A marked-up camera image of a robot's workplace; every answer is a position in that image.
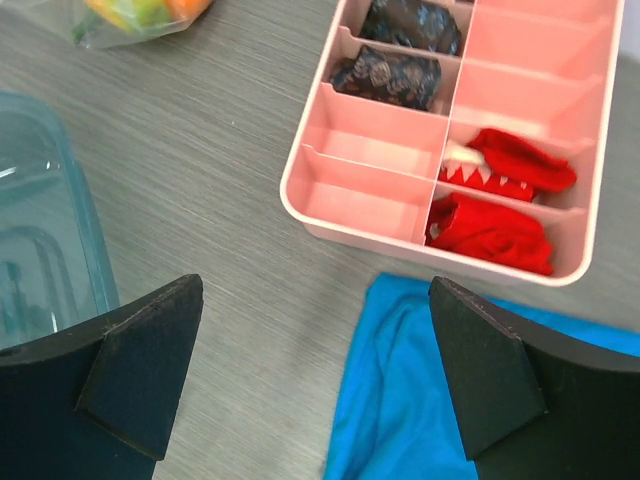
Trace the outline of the green grape bunch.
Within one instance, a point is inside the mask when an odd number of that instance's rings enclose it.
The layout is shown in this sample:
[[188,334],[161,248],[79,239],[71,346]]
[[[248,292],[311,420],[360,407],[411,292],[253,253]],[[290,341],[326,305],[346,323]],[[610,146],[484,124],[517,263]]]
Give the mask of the green grape bunch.
[[84,36],[104,24],[134,33],[149,33],[173,22],[164,1],[86,1],[88,11],[74,27],[76,36]]

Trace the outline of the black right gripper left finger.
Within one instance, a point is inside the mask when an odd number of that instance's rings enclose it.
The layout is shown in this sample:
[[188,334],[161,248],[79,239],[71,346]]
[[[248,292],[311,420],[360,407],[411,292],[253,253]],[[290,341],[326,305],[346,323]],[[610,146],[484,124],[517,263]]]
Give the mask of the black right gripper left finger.
[[202,310],[202,279],[189,274],[2,350],[2,478],[151,478],[167,453]]

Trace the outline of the clear zip top bag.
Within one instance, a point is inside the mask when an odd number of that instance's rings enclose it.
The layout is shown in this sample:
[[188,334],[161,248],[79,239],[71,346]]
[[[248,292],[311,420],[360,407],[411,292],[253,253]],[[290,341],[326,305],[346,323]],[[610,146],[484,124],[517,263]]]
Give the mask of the clear zip top bag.
[[210,6],[210,0],[3,1],[16,13],[76,46],[105,49],[181,32]]

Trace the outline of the orange tangerine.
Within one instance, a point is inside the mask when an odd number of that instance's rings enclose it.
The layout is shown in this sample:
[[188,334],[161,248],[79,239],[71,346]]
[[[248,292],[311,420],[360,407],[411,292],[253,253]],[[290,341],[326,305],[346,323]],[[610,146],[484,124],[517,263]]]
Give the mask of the orange tangerine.
[[197,19],[212,3],[211,0],[166,0],[167,8],[176,21]]

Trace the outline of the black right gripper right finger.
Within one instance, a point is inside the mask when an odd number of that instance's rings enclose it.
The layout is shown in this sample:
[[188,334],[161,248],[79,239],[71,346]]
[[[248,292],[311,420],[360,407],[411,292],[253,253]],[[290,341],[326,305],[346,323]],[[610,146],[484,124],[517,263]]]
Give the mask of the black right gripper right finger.
[[436,277],[432,322],[481,479],[636,479],[639,359],[574,339]]

